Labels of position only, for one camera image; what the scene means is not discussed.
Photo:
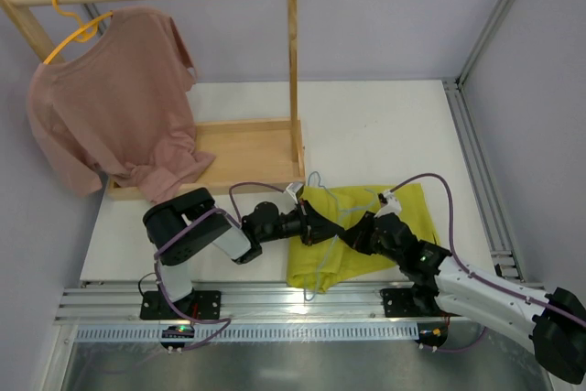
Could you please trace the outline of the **yellow-green trousers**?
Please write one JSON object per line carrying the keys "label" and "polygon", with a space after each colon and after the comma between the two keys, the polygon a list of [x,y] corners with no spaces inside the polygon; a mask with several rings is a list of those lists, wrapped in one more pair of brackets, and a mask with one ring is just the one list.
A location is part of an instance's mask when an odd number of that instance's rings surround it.
{"label": "yellow-green trousers", "polygon": [[304,189],[304,201],[347,233],[313,245],[290,238],[287,284],[303,288],[311,296],[351,278],[394,267],[392,260],[367,249],[374,232],[370,217],[380,210],[377,195],[386,189],[386,185]]}

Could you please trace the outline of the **light blue wire hanger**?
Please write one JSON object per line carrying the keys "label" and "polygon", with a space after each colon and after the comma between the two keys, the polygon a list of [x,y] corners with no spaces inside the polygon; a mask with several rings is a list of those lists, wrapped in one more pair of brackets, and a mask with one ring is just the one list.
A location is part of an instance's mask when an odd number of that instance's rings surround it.
{"label": "light blue wire hanger", "polygon": [[[365,189],[365,191],[367,193],[372,195],[371,200],[369,201],[368,204],[362,205],[362,206],[357,206],[357,207],[352,207],[349,209],[342,209],[338,197],[322,183],[321,174],[317,170],[310,172],[309,176],[307,177],[307,184],[310,187],[317,187],[319,189],[324,190],[326,192],[326,194],[329,195],[331,197],[331,199],[334,201],[336,215],[337,215],[337,217],[336,217],[337,225],[338,225],[339,221],[346,219],[354,212],[368,211],[370,208],[372,208],[379,201],[379,198],[378,198],[378,195],[376,192],[374,192],[373,190]],[[339,238],[339,234],[338,233],[331,234],[332,231],[333,231],[333,229],[330,226],[328,226],[326,228],[327,234],[322,234],[320,236],[320,238],[325,238],[326,240],[331,240],[331,243],[329,244],[329,246],[324,254],[324,257],[321,259],[321,261],[316,266],[316,269],[314,271],[315,283],[314,283],[314,287],[313,287],[313,290],[311,291],[311,293],[309,293],[308,278],[307,277],[303,278],[303,300],[305,302],[312,302],[317,297],[317,295],[319,293],[319,287],[320,287],[320,282],[321,282],[321,275],[320,275],[321,270],[323,269],[323,267],[327,263],[328,258],[331,253],[331,250],[334,247],[337,239]]]}

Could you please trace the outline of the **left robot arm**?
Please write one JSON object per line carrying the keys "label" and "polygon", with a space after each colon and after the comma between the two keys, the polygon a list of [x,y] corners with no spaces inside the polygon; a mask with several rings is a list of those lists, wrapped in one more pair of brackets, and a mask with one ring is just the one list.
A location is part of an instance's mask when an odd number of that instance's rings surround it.
{"label": "left robot arm", "polygon": [[294,208],[281,212],[270,201],[238,219],[216,206],[204,188],[160,203],[146,212],[143,224],[155,246],[157,288],[142,292],[141,320],[220,320],[222,294],[197,291],[189,276],[188,262],[212,244],[237,265],[262,254],[262,244],[297,237],[314,245],[339,236],[344,229],[327,219],[301,198],[303,185],[295,182],[285,190]]}

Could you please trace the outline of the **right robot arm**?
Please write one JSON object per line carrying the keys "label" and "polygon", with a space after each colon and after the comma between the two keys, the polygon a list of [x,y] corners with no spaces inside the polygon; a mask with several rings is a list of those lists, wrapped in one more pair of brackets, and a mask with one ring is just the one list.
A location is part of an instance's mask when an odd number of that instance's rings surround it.
{"label": "right robot arm", "polygon": [[413,284],[421,309],[474,320],[534,354],[557,378],[574,385],[585,377],[585,308],[565,288],[529,288],[459,261],[443,247],[417,238],[397,215],[368,212],[342,234],[365,255],[394,261]]}

